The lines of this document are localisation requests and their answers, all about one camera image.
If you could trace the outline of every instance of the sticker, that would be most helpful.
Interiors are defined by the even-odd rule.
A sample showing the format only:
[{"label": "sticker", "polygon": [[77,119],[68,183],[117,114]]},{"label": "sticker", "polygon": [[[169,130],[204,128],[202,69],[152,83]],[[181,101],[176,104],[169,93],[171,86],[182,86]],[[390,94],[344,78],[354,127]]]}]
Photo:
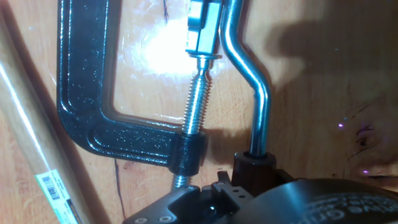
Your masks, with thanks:
[{"label": "sticker", "polygon": [[81,224],[57,170],[35,176],[61,224]]}]

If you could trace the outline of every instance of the wooden surface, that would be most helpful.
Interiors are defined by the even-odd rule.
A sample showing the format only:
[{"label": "wooden surface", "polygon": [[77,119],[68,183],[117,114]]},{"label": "wooden surface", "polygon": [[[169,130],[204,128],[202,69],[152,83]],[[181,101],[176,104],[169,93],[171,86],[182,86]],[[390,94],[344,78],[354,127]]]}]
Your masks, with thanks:
[{"label": "wooden surface", "polygon": [[[178,53],[187,2],[168,1],[165,26],[162,1],[123,1],[114,96],[121,113],[182,122],[195,69]],[[54,106],[57,2],[3,0],[2,9],[96,222],[121,223],[166,194],[172,176],[167,169],[95,156],[65,135]],[[396,10],[395,1],[251,2],[244,41],[272,82],[269,151],[278,167],[294,177],[349,178],[398,189],[394,178],[373,180],[363,172],[398,173]],[[210,143],[193,179],[197,185],[230,170],[233,153],[249,144],[252,90],[225,57],[211,77],[204,125]],[[56,223],[3,116],[0,150],[1,223]]]},{"label": "wooden surface", "polygon": [[57,170],[82,223],[94,223],[73,170],[26,74],[0,12],[0,109],[34,175]]}]

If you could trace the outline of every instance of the threaded screw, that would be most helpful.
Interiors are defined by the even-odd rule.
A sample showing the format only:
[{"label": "threaded screw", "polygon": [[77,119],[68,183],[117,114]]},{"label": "threaded screw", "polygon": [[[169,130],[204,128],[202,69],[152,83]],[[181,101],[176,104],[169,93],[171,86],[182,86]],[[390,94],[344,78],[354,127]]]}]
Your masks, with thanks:
[{"label": "threaded screw", "polygon": [[[192,78],[182,124],[182,132],[185,134],[198,134],[200,131],[209,88],[209,81],[206,74],[207,69],[199,69],[199,72]],[[172,190],[186,186],[190,181],[191,177],[174,175]]]}]

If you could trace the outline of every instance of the wooden handle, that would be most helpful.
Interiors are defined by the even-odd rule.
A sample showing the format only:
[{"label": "wooden handle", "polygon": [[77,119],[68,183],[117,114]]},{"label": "wooden handle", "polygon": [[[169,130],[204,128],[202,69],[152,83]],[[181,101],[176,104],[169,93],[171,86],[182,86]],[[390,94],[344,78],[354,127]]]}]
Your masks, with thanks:
[{"label": "wooden handle", "polygon": [[26,75],[1,14],[0,108],[32,172],[37,175],[57,170],[73,203],[73,213],[77,213],[82,223],[93,223],[76,178]]}]

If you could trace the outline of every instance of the metal rod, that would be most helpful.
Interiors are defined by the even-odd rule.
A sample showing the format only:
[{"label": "metal rod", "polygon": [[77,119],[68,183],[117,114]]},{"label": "metal rod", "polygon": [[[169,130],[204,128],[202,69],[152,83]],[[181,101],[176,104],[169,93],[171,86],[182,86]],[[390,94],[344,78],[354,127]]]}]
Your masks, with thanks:
[{"label": "metal rod", "polygon": [[271,90],[262,72],[250,59],[238,40],[238,25],[244,0],[226,0],[220,25],[221,45],[226,56],[254,90],[254,112],[250,154],[266,154]]}]

